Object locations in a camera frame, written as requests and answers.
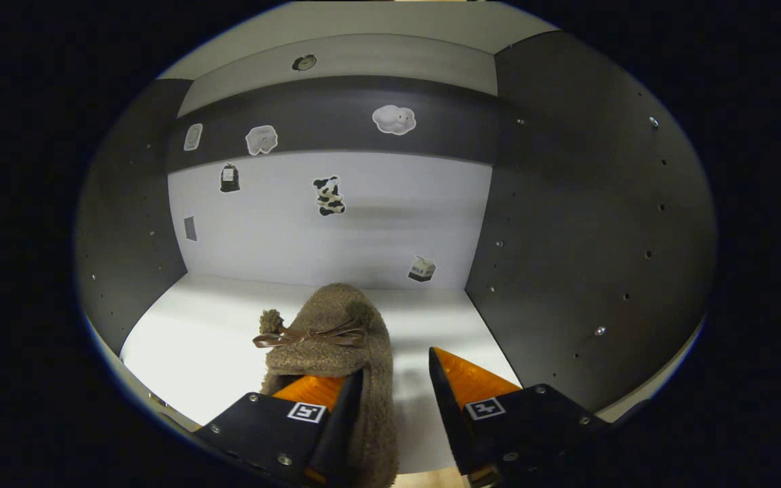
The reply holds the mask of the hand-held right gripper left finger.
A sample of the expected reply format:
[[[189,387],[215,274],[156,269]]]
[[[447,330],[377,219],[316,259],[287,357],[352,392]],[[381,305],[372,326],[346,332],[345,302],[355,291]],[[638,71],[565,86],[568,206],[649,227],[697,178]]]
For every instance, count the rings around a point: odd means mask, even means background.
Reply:
[[[346,487],[363,370],[344,379],[334,407],[249,392],[193,433],[257,487]]]

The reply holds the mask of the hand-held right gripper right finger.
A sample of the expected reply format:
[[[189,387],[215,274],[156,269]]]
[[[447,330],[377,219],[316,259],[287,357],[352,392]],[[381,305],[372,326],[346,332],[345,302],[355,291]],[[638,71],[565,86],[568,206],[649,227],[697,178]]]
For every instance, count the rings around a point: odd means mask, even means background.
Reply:
[[[609,422],[554,387],[520,387],[439,347],[430,379],[459,473],[472,487],[555,487]]]

